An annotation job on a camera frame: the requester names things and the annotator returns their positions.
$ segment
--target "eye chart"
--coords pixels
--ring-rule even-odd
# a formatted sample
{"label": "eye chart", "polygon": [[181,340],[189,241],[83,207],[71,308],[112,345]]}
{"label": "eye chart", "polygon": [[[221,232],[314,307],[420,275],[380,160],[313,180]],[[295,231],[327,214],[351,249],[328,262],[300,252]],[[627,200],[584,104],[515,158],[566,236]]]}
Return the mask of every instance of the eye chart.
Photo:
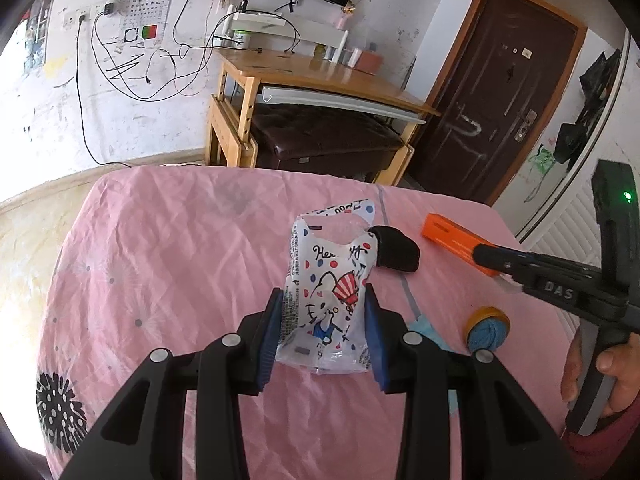
{"label": "eye chart", "polygon": [[124,0],[120,44],[151,44],[162,41],[171,0]]}

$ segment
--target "human hand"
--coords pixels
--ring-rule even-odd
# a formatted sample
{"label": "human hand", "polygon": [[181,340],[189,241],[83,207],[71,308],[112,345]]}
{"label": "human hand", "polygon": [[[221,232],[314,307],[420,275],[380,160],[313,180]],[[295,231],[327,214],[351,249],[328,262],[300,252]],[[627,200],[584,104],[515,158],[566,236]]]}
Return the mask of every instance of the human hand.
{"label": "human hand", "polygon": [[[629,343],[614,346],[602,352],[596,361],[596,368],[601,373],[617,379],[609,402],[600,418],[623,412],[631,406],[640,392],[639,336],[632,334]],[[578,396],[578,378],[581,373],[582,357],[580,355],[580,332],[578,331],[569,346],[564,375],[560,384],[560,394],[564,402],[571,402]]]}

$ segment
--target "brown door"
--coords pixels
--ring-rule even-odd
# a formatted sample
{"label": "brown door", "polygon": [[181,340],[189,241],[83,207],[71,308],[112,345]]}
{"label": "brown door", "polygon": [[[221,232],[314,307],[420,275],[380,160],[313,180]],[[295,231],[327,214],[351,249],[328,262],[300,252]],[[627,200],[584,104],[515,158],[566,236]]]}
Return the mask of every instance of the brown door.
{"label": "brown door", "polygon": [[551,99],[576,35],[528,0],[482,0],[409,174],[426,191],[485,202]]}

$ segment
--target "bed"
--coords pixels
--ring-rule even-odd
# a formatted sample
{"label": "bed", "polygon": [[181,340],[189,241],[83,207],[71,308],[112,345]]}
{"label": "bed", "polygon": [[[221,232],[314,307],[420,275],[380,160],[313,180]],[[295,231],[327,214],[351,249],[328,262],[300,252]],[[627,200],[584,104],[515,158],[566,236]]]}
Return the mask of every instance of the bed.
{"label": "bed", "polygon": [[[457,352],[475,308],[511,319],[497,351],[552,426],[569,340],[555,308],[494,280],[420,236],[427,213],[484,238],[518,244],[487,206],[414,190],[270,170],[144,166],[102,177],[66,237],[50,286],[38,358],[38,414],[59,476],[102,410],[153,349],[203,349],[262,310],[287,272],[296,216],[369,198],[374,224],[391,225],[421,250],[420,268],[375,268],[380,304],[406,322],[423,314]],[[384,396],[369,373],[318,376],[276,363],[260,397],[241,397],[246,456],[260,480],[390,480],[404,399]],[[194,478],[194,396],[188,399],[183,470]],[[460,436],[452,414],[452,478]]]}

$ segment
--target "blue cloth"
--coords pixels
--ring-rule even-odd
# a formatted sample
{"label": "blue cloth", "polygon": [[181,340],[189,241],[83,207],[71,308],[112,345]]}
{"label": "blue cloth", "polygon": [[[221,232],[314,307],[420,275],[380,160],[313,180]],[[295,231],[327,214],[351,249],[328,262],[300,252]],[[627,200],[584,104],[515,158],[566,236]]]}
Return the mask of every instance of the blue cloth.
{"label": "blue cloth", "polygon": [[495,352],[507,339],[507,335],[507,326],[497,317],[489,317],[471,329],[466,346],[471,353],[481,348]]}
{"label": "blue cloth", "polygon": [[[451,348],[447,345],[444,339],[436,332],[433,325],[429,322],[429,320],[424,316],[424,314],[420,314],[418,319],[416,319],[413,323],[408,326],[408,329],[412,332],[418,332],[425,337],[431,339],[436,345],[440,347],[442,350],[446,350],[451,352]],[[458,396],[456,395],[455,390],[449,390],[449,415],[453,415],[458,410]]]}

